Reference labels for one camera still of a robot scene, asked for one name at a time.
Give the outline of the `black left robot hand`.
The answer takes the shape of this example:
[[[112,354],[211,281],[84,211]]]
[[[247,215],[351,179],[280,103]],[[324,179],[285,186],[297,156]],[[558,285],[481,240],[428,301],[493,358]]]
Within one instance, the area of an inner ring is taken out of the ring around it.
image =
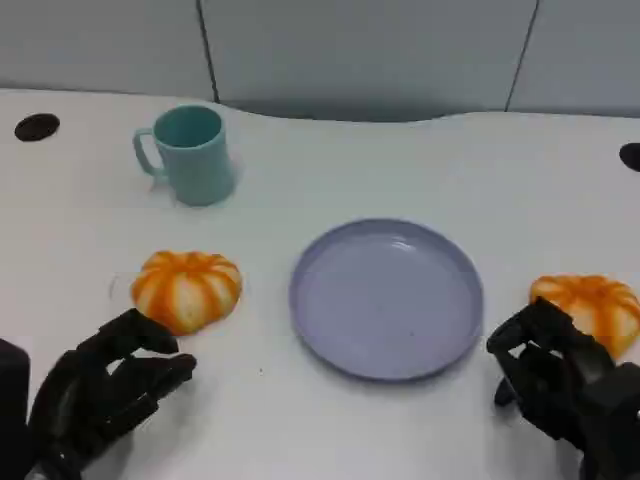
[[[48,479],[81,478],[196,366],[167,327],[135,308],[102,325],[58,359],[35,396],[28,420],[35,467]]]

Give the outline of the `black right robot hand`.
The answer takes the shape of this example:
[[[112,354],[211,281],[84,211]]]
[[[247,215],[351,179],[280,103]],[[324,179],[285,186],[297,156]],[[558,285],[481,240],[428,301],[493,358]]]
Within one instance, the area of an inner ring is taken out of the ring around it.
[[[542,297],[500,325],[486,348],[503,372],[494,404],[517,404],[522,417],[549,437],[585,451],[577,398],[616,367],[606,348]]]

